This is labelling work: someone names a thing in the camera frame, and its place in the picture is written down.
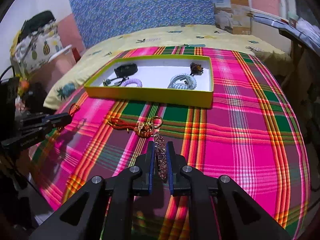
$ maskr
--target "cardboard box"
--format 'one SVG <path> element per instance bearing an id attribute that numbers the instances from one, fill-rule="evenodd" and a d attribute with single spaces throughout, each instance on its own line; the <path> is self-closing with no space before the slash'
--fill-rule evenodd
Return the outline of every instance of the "cardboard box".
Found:
<path id="1" fill-rule="evenodd" d="M 216 26 L 231 34 L 251 34 L 249 0 L 214 0 Z"/>
<path id="2" fill-rule="evenodd" d="M 170 79 L 181 73 L 190 73 L 190 64 L 201 64 L 202 75 L 195 75 L 195 90 L 168 89 Z M 142 87 L 103 86 L 104 79 L 116 77 L 114 69 L 135 63 L 138 71 L 129 78 L 138 78 Z M 89 97 L 115 98 L 159 102 L 210 108 L 213 95 L 213 72 L 210 57 L 195 55 L 151 55 L 111 60 L 93 75 L 84 88 Z"/>

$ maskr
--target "blue mosaic panel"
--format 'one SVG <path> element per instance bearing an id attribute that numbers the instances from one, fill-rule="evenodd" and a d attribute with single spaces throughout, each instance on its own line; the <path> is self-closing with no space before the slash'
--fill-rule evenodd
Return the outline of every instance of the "blue mosaic panel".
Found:
<path id="1" fill-rule="evenodd" d="M 215 24 L 212 0 L 70 0 L 70 5 L 87 48 L 147 28 Z"/>

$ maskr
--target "metal screw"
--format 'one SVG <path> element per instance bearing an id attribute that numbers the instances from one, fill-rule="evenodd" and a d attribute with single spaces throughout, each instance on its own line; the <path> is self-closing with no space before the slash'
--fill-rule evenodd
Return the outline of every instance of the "metal screw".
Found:
<path id="1" fill-rule="evenodd" d="M 94 176 L 91 181 L 95 184 L 99 183 L 101 181 L 101 177 L 100 176 Z"/>
<path id="2" fill-rule="evenodd" d="M 186 166 L 183 166 L 183 167 L 182 167 L 182 170 L 183 170 L 184 172 L 190 172 L 190 171 L 192 171 L 192 167 L 186 165 Z"/>
<path id="3" fill-rule="evenodd" d="M 224 183 L 228 183 L 230 181 L 230 177 L 227 175 L 222 175 L 220 179 Z"/>
<path id="4" fill-rule="evenodd" d="M 130 167 L 130 171 L 135 173 L 135 172 L 138 172 L 140 170 L 140 168 L 138 166 L 131 166 Z"/>

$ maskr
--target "checkered cloth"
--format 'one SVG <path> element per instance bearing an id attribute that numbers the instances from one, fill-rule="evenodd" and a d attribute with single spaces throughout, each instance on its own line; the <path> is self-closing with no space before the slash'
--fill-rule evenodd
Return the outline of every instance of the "checkered cloth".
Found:
<path id="1" fill-rule="evenodd" d="M 310 194 L 308 160 L 292 108 L 268 69 L 254 56 L 211 48 L 149 47 L 118 57 L 152 54 L 209 56 L 212 108 L 89 98 L 79 88 L 58 110 L 80 105 L 72 123 L 30 153 L 32 176 L 52 208 L 92 176 L 115 176 L 146 152 L 151 138 L 113 130 L 109 117 L 136 122 L 159 115 L 160 134 L 188 165 L 213 177 L 229 175 L 296 238 Z M 170 196 L 168 185 L 156 181 L 151 196 L 135 199 L 132 234 L 188 239 L 187 197 Z"/>

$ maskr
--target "pineapple print bag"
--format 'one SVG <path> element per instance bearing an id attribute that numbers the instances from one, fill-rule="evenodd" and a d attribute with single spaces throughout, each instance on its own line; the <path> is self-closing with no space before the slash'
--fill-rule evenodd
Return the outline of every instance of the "pineapple print bag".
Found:
<path id="1" fill-rule="evenodd" d="M 30 33 L 17 45 L 14 60 L 19 65 L 21 75 L 29 78 L 61 49 L 57 24 L 52 21 L 39 28 L 37 32 Z"/>

